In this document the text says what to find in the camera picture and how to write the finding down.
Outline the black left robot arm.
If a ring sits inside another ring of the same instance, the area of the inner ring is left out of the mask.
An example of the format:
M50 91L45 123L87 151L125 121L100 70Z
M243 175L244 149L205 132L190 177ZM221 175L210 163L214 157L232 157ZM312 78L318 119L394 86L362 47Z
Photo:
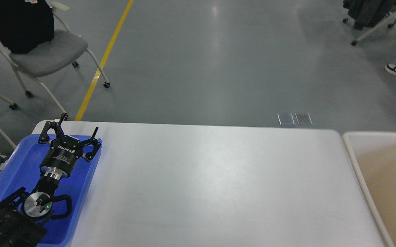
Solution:
M101 155L91 136L65 134L63 114L22 139L0 174L0 247L64 247Z

